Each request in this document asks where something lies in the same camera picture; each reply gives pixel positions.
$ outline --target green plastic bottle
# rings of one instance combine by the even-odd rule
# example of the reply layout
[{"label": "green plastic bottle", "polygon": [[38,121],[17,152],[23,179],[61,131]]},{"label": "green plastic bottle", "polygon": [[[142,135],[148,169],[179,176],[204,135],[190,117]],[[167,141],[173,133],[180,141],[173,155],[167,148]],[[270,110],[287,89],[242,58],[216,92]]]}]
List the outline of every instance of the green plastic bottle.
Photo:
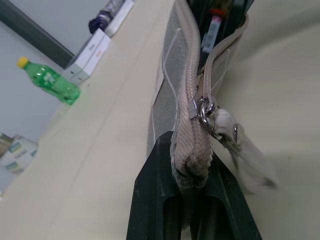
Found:
[{"label": "green plastic bottle", "polygon": [[80,95],[80,88],[67,81],[51,67],[32,63],[25,56],[16,65],[26,71],[31,82],[61,102],[72,105]]}]

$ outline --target gray bag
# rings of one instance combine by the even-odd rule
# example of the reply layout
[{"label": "gray bag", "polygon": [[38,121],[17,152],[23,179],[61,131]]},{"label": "gray bag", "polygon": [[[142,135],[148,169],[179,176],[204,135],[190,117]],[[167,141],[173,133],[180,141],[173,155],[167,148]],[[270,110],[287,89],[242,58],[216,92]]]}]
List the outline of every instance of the gray bag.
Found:
[{"label": "gray bag", "polygon": [[213,48],[204,71],[197,76],[200,34],[187,2],[176,0],[169,18],[157,73],[159,91],[150,116],[148,154],[159,136],[173,131],[172,173],[181,194],[189,199],[185,201],[188,205],[206,183],[212,139],[229,150],[236,177],[247,192],[274,189],[278,184],[272,168],[242,126],[228,111],[220,109],[214,98],[248,21],[246,16],[240,28]]}]

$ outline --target strap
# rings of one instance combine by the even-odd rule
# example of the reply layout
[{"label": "strap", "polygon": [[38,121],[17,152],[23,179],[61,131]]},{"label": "strap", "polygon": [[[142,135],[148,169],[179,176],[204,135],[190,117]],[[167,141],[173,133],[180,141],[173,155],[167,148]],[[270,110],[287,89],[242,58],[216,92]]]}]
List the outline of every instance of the strap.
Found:
[{"label": "strap", "polygon": [[227,110],[219,108],[213,121],[214,131],[223,136],[220,143],[232,156],[242,188],[249,193],[275,189],[278,179],[274,170],[234,117]]}]

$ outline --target white box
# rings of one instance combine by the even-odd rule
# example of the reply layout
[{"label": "white box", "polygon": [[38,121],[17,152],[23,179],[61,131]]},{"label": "white box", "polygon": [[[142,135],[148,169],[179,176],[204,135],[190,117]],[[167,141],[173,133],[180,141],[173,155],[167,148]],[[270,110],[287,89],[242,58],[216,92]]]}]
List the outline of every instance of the white box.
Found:
[{"label": "white box", "polygon": [[111,42],[111,39],[104,35],[101,42],[96,47],[93,55],[89,59],[89,61],[86,63],[84,68],[78,72],[73,78],[71,78],[69,81],[78,85],[82,83],[84,80],[88,79],[92,73],[94,72],[96,66],[98,65],[101,57],[103,56],[104,52],[108,48],[109,43]]},{"label": "white box", "polygon": [[0,168],[12,174],[20,174],[29,166],[37,150],[37,143],[16,135],[8,150],[0,158]]},{"label": "white box", "polygon": [[78,54],[70,61],[62,73],[68,81],[84,69],[105,35],[106,34],[101,29],[95,31],[90,39],[83,45]]},{"label": "white box", "polygon": [[130,10],[133,8],[135,2],[133,0],[125,0],[122,4],[120,10],[115,15],[114,19],[110,22],[110,24],[105,29],[105,34],[109,37],[112,37],[120,28],[121,24],[124,22],[126,17],[128,16]]}]

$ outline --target yellow bottle cap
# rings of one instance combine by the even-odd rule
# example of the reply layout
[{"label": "yellow bottle cap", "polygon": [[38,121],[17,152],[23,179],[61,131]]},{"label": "yellow bottle cap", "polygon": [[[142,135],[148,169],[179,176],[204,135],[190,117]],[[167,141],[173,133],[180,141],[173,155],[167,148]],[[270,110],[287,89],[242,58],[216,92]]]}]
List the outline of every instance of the yellow bottle cap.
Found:
[{"label": "yellow bottle cap", "polygon": [[19,68],[24,68],[27,63],[29,62],[29,59],[25,56],[22,56],[19,58],[19,60],[16,62],[16,65],[19,67]]}]

